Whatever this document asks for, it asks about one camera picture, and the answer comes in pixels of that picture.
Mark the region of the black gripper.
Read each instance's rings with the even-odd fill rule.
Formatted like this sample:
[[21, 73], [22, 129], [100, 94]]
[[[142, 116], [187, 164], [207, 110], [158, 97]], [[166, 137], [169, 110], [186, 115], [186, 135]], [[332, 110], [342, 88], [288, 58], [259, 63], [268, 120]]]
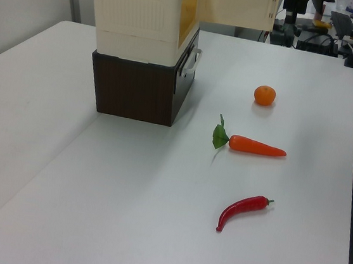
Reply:
[[294, 25], [297, 19], [297, 13], [305, 14], [309, 0], [283, 0], [283, 9], [285, 9], [284, 23]]

